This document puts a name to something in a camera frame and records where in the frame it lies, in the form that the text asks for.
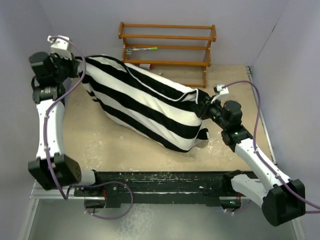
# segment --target striped cloth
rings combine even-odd
[[[82,61],[77,59],[82,75]],[[188,152],[209,139],[204,122],[190,108],[207,93],[110,56],[89,56],[85,61],[82,84],[116,123],[177,152]]]

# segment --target wall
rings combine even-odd
[[[40,0],[53,28],[86,55],[121,57],[120,22],[216,25],[213,64],[252,65],[288,0]],[[161,59],[202,61],[203,52],[158,50]]]
[[[39,121],[28,57],[49,50],[52,27],[38,0],[0,1],[0,233],[16,240],[25,220]]]
[[[253,66],[262,110],[279,167],[320,204],[320,1],[291,0]],[[301,218],[319,239],[320,215]]]

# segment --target wooden rack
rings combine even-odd
[[[174,29],[207,29],[210,30],[209,36],[177,36],[177,35],[148,35],[148,34],[126,34],[125,27],[134,28],[174,28]],[[184,84],[188,87],[203,87],[207,86],[207,67],[211,65],[211,42],[215,42],[217,38],[216,27],[212,26],[193,26],[193,25],[160,25],[160,24],[131,24],[120,23],[119,39],[123,40],[122,61],[130,64],[153,64],[167,66],[196,66],[202,68],[202,84]],[[128,44],[127,39],[178,39],[178,40],[203,40],[207,41],[206,46],[180,46],[180,45],[156,45],[156,44]],[[203,61],[164,61],[164,60],[139,60],[130,59],[126,56],[127,48],[154,48],[158,49],[181,49],[181,50],[203,50]]]

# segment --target wooden table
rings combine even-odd
[[[198,68],[192,67],[159,66],[153,71],[181,83],[196,82],[202,76]],[[214,85],[236,80],[248,80],[245,66],[213,65],[208,68],[208,86],[204,90],[213,95]],[[251,86],[240,83],[231,86],[229,92],[229,99],[242,105],[243,124],[253,133],[257,106]],[[249,166],[225,146],[221,129],[209,119],[205,125],[210,133],[206,146],[194,147],[188,153],[174,152],[110,120],[80,85],[67,104],[63,137],[66,154],[82,168],[97,171],[249,171]],[[257,143],[270,157],[261,123]]]

